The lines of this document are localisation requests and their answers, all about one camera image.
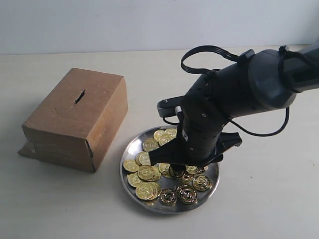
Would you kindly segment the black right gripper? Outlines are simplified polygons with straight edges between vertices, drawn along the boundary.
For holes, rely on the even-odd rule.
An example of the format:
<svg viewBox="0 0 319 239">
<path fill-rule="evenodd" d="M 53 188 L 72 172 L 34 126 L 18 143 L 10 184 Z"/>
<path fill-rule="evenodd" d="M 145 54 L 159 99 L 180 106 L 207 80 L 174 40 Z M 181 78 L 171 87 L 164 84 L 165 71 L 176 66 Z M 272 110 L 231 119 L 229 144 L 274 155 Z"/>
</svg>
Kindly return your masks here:
<svg viewBox="0 0 319 239">
<path fill-rule="evenodd" d="M 223 160 L 223 153 L 240 146 L 237 132 L 223 133 L 229 118 L 216 106 L 212 80 L 200 76 L 180 103 L 183 120 L 177 128 L 177 139 L 150 151 L 151 165 L 169 163 L 205 167 Z"/>
</svg>

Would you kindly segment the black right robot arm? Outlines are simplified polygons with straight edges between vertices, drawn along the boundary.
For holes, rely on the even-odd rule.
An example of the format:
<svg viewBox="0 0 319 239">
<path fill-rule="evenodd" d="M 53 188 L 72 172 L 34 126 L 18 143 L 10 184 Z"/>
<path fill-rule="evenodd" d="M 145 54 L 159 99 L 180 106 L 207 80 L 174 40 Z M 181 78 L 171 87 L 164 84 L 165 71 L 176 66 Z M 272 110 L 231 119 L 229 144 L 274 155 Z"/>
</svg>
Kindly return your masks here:
<svg viewBox="0 0 319 239">
<path fill-rule="evenodd" d="M 199 77 L 187 93 L 158 103 L 160 117 L 177 116 L 177 136 L 149 153 L 151 164 L 206 166 L 222 160 L 223 153 L 239 146 L 238 133 L 223 128 L 235 118 L 288 109 L 296 95 L 319 86 L 319 45 L 299 51 L 286 46 L 259 53 L 234 55 L 217 46 L 191 49 L 217 53 L 232 65 L 224 69 L 182 69 Z"/>
</svg>

